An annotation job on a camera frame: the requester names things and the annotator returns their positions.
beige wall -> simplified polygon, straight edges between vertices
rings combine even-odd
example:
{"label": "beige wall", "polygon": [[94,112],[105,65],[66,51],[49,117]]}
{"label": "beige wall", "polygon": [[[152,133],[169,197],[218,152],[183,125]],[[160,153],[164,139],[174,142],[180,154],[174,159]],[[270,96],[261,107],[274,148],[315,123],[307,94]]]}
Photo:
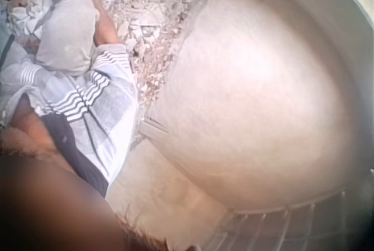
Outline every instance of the beige wall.
{"label": "beige wall", "polygon": [[358,172],[367,137],[345,62],[365,61],[353,78],[371,94],[370,32],[352,1],[323,4],[339,9],[329,33],[291,0],[208,0],[150,112],[169,132],[153,144],[228,208],[307,201]]}
{"label": "beige wall", "polygon": [[202,244],[226,208],[193,185],[147,140],[131,151],[107,201],[115,212],[177,250]]}

skin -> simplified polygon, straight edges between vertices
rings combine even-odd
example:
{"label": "skin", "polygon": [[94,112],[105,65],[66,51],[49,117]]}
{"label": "skin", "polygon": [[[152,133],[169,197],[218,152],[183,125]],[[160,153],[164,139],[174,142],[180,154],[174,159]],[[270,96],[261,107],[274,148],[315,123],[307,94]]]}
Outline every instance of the skin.
{"label": "skin", "polygon": [[[95,44],[120,43],[102,0],[93,2],[100,13]],[[16,174],[7,173],[8,180],[0,182],[0,194],[7,200],[5,208],[0,208],[8,214],[8,221],[0,222],[7,223],[10,231],[8,246],[26,241],[26,248],[16,250],[170,250],[166,241],[135,231],[126,219],[119,221],[100,194],[76,175],[26,95],[18,103],[11,127],[2,131],[0,142],[6,152],[22,155],[0,159],[0,169],[5,172],[13,172],[6,169],[7,158],[16,160],[22,169],[22,174],[19,170]],[[187,251],[200,249],[191,246]]]}
{"label": "skin", "polygon": [[[93,2],[100,13],[95,44],[120,43],[102,0]],[[57,150],[27,95],[21,97],[11,128],[2,132],[1,142],[2,150],[16,150],[37,163],[26,166],[25,174],[13,180],[13,191],[17,193],[10,199],[32,238],[45,244],[45,239],[50,239],[51,245],[45,250],[124,250],[120,227],[110,206],[75,174]]]}

black stripe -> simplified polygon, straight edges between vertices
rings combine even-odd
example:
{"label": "black stripe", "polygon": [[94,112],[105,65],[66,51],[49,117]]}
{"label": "black stripe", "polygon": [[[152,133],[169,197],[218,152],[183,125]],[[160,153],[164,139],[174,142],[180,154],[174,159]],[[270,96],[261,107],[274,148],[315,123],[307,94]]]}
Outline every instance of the black stripe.
{"label": "black stripe", "polygon": [[70,166],[78,176],[96,189],[105,197],[108,190],[108,181],[100,170],[82,154],[76,144],[75,136],[70,124],[64,115],[50,114],[41,117],[51,137]]}
{"label": "black stripe", "polygon": [[[95,94],[97,94],[98,92],[99,92],[99,95],[97,95],[97,97],[95,98],[94,101],[96,101],[96,99],[101,95],[102,91],[104,90],[104,87],[102,87],[102,85],[104,85],[104,83],[105,83],[105,81],[102,82],[99,86],[96,86],[96,88],[98,88],[98,90],[96,90],[96,91],[93,90],[94,92],[93,92],[92,95],[91,95],[91,99],[92,99],[92,97],[93,97]],[[89,101],[89,99],[87,98],[87,102],[86,102],[85,100],[83,100],[82,97],[80,97],[80,99],[81,99],[81,100],[80,100],[79,102],[77,102],[73,108],[70,108],[70,109],[69,109],[69,111],[70,111],[70,110],[73,110],[73,109],[77,109],[77,111],[75,111],[75,112],[72,113],[71,115],[67,115],[68,118],[70,118],[70,117],[72,117],[72,116],[74,116],[74,115],[78,115],[78,114],[82,111],[82,108],[84,108],[84,107],[87,107],[87,108],[88,108],[88,105],[87,105],[86,103]],[[78,108],[78,104],[79,104],[80,102],[83,103],[83,106],[80,106],[80,107]]]}
{"label": "black stripe", "polygon": [[[98,76],[99,76],[99,75],[96,75],[96,74],[94,74],[94,75],[92,76],[92,78],[91,78],[92,83],[95,83],[96,77],[98,77]],[[75,94],[78,94],[78,96],[79,96],[79,92],[78,92],[77,90],[74,90],[74,91],[75,91],[75,92],[73,92],[72,94],[70,94],[66,100],[63,100],[62,102],[60,102],[60,103],[58,103],[57,105],[53,106],[53,108],[58,108],[58,107],[60,107],[62,104],[68,102],[68,101],[70,100],[70,98],[71,98],[72,96],[74,96]]]}
{"label": "black stripe", "polygon": [[2,65],[5,62],[6,56],[8,55],[8,52],[12,47],[12,43],[14,42],[14,39],[15,39],[15,35],[10,35],[8,38],[8,41],[6,42],[6,45],[4,46],[4,49],[0,57],[0,71],[1,71]]}

